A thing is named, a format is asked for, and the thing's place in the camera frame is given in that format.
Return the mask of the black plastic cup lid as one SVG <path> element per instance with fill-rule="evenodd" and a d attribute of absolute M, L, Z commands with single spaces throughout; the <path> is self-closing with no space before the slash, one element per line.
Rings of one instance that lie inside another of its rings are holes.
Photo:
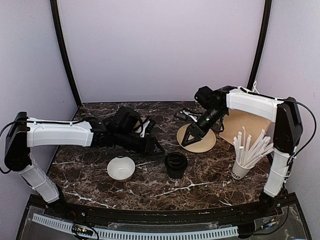
<path fill-rule="evenodd" d="M 186 156 L 179 152 L 169 153 L 164 160 L 165 167 L 172 172 L 185 171 L 188 166 Z"/>

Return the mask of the black paper coffee cup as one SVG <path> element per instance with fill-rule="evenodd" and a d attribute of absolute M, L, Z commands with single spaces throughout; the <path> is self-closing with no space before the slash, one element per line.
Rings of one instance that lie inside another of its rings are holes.
<path fill-rule="evenodd" d="M 171 152 L 165 157 L 164 165 L 170 179 L 180 180 L 188 167 L 188 160 L 182 153 Z"/>

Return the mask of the brown paper bag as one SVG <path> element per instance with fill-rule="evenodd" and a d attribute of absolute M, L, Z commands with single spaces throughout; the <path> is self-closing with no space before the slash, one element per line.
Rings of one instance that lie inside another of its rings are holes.
<path fill-rule="evenodd" d="M 267 132 L 271 121 L 240 110 L 229 110 L 229 115 L 225 115 L 223 119 L 224 130 L 219 133 L 219 136 L 230 144 L 233 144 L 234 137 L 238 136 L 238 132 L 244 133 L 245 128 L 245 143 L 247 142 L 248 135 L 251 135 L 249 147 L 256 142 L 260 136 L 261 131 Z"/>

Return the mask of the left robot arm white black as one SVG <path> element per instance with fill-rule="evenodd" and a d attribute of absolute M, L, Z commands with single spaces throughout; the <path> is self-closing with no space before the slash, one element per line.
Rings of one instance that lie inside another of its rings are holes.
<path fill-rule="evenodd" d="M 6 125 L 4 164 L 9 172 L 18 173 L 60 218 L 71 213 L 63 194 L 32 157 L 31 148 L 38 146 L 81 146 L 86 148 L 121 147 L 135 154 L 159 156 L 165 153 L 151 135 L 155 121 L 129 107 L 103 120 L 85 117 L 78 121 L 53 121 L 28 117 L 19 112 Z"/>

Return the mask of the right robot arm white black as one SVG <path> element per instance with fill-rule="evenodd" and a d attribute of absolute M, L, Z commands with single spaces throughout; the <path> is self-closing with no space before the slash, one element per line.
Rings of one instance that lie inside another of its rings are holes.
<path fill-rule="evenodd" d="M 263 194 L 276 197 L 289 177 L 288 171 L 294 159 L 300 153 L 297 147 L 303 134 L 299 112 L 301 103 L 292 97 L 274 98 L 254 93 L 241 86 L 224 86 L 217 90 L 203 86 L 198 89 L 194 98 L 205 112 L 186 128 L 181 141 L 183 147 L 200 142 L 229 110 L 253 114 L 275 124 L 273 161 Z"/>

